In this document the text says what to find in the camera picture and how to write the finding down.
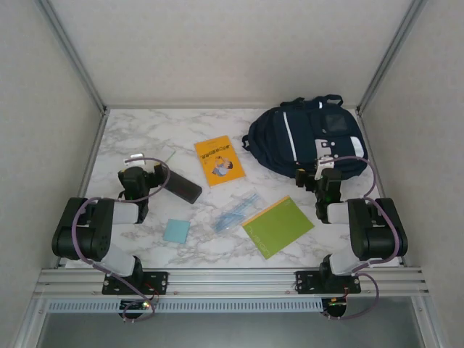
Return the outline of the black pencil case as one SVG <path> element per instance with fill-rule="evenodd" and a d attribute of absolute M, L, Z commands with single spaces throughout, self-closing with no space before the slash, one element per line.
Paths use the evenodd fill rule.
<path fill-rule="evenodd" d="M 171 171 L 165 188 L 189 204 L 194 204 L 202 194 L 202 187 Z"/>

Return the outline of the navy blue backpack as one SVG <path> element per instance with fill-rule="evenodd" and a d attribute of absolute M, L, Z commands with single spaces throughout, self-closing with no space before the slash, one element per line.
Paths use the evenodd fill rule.
<path fill-rule="evenodd" d="M 342 158 L 334 167 L 347 180 L 367 167 L 368 151 L 340 95 L 285 101 L 267 110 L 242 137 L 242 146 L 264 167 L 289 178 L 298 169 L 315 171 L 321 157 Z"/>

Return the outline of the green notebook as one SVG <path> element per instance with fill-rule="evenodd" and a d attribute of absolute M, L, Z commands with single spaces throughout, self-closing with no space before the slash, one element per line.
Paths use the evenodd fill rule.
<path fill-rule="evenodd" d="M 290 196 L 280 199 L 241 226 L 266 260 L 314 228 Z"/>

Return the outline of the orange book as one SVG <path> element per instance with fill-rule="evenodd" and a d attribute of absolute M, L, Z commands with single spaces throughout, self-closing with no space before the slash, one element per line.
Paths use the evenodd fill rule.
<path fill-rule="evenodd" d="M 246 176 L 228 136 L 194 144 L 209 187 Z"/>

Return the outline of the light blue sticky note pad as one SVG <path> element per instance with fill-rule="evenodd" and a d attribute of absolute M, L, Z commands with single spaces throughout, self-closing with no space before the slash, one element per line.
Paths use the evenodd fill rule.
<path fill-rule="evenodd" d="M 190 225 L 189 221 L 169 219 L 163 239 L 173 243 L 185 244 Z"/>

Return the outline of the clear bag of blue pens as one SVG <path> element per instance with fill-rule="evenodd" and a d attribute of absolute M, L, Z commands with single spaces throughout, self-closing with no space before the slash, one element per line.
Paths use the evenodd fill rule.
<path fill-rule="evenodd" d="M 235 196 L 211 215 L 210 227 L 216 233 L 231 231 L 265 208 L 265 200 L 256 192 L 248 191 Z"/>

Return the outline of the small controller board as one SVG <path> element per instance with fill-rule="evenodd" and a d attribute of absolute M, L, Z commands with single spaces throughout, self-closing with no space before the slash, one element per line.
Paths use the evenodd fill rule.
<path fill-rule="evenodd" d="M 323 311 L 330 316 L 341 317 L 347 310 L 345 297 L 325 298 L 322 300 Z"/>
<path fill-rule="evenodd" d="M 122 299 L 120 310 L 150 310 L 151 305 L 146 300 Z"/>

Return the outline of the aluminium table side rail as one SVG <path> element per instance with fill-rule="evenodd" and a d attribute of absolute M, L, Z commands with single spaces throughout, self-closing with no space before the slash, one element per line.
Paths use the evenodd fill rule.
<path fill-rule="evenodd" d="M 83 173 L 77 190 L 71 193 L 71 197 L 64 200 L 64 207 L 71 198 L 84 197 L 93 172 L 96 156 L 102 142 L 105 127 L 109 117 L 109 109 L 105 109 L 99 116 L 99 123 L 96 130 L 92 130 L 87 136 L 82 135 L 78 140 L 76 155 L 79 157 L 78 163 L 83 165 Z"/>
<path fill-rule="evenodd" d="M 381 176 L 380 176 L 380 173 L 378 171 L 378 165 L 376 163 L 376 158 L 375 158 L 375 155 L 374 155 L 374 152 L 373 152 L 373 147 L 372 147 L 372 144 L 371 144 L 371 141 L 370 141 L 370 136 L 368 135 L 367 128 L 365 127 L 365 121 L 360 116 L 359 112 L 356 112 L 356 118 L 357 118 L 357 121 L 358 121 L 359 126 L 361 128 L 363 138 L 365 139 L 365 145 L 366 145 L 366 148 L 368 150 L 369 165 L 371 166 L 371 170 L 373 172 L 373 182 L 374 182 L 373 185 L 376 187 L 376 189 L 378 191 L 378 194 L 379 194 L 379 197 L 384 199 L 386 197 L 386 195 L 385 195 L 383 184 L 381 182 Z M 377 260 L 377 261 L 373 260 L 373 261 L 370 262 L 371 265 L 380 265 L 380 264 L 389 263 L 392 260 L 395 260 L 399 256 L 399 246 L 400 246 L 399 233 L 398 233 L 392 219 L 387 215 L 386 211 L 382 207 L 380 207 L 379 210 L 380 210 L 381 215 L 384 217 L 387 226 L 391 230 L 392 238 L 394 240 L 394 249 L 392 251 L 392 254 L 390 256 L 388 256 L 386 259 Z"/>

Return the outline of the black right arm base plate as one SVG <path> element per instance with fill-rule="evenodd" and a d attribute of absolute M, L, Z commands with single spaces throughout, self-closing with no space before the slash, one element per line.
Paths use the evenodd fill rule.
<path fill-rule="evenodd" d="M 298 294 L 359 294 L 360 282 L 350 275 L 324 275 L 320 271 L 297 271 L 295 291 Z"/>

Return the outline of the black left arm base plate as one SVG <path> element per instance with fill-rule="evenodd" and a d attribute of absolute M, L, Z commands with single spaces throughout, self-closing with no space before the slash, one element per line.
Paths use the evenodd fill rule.
<path fill-rule="evenodd" d="M 168 284 L 168 272 L 142 272 L 139 275 L 123 277 L 131 286 L 143 295 L 165 295 Z M 131 287 L 117 280 L 114 276 L 106 276 L 101 290 L 103 295 L 135 295 Z"/>

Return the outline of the aluminium mounting rail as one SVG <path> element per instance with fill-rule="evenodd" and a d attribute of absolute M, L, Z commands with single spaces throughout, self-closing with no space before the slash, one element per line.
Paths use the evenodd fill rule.
<path fill-rule="evenodd" d="M 153 269 L 168 272 L 166 297 L 266 298 L 306 297 L 295 291 L 297 271 L 291 268 L 255 269 Z M 53 269 L 41 272 L 33 294 L 36 297 L 102 297 L 104 274 L 91 269 Z M 429 293 L 420 268 L 371 268 L 359 279 L 361 292 L 354 297 L 417 297 Z"/>

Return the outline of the aluminium frame post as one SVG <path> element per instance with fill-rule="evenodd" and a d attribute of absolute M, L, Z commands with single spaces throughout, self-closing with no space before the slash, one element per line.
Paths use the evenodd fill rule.
<path fill-rule="evenodd" d="M 362 117 L 363 112 L 367 109 L 376 92 L 378 91 L 383 79 L 393 64 L 394 59 L 398 55 L 404 42 L 406 41 L 410 31 L 412 30 L 416 20 L 419 18 L 423 8 L 428 3 L 428 0 L 411 0 L 410 4 L 401 19 L 398 28 L 396 29 L 387 49 L 381 58 L 381 61 L 370 80 L 365 93 L 362 95 L 360 103 L 356 106 L 356 113 Z"/>
<path fill-rule="evenodd" d="M 51 28 L 52 33 L 55 35 L 59 45 L 62 47 L 63 52 L 70 61 L 72 68 L 79 77 L 81 83 L 87 94 L 90 96 L 92 102 L 102 116 L 106 115 L 107 106 L 103 102 L 100 93 L 97 91 L 87 69 L 84 67 L 82 60 L 79 57 L 72 41 L 70 40 L 67 31 L 62 24 L 51 0 L 33 0 L 38 9 L 43 13 L 46 21 Z"/>

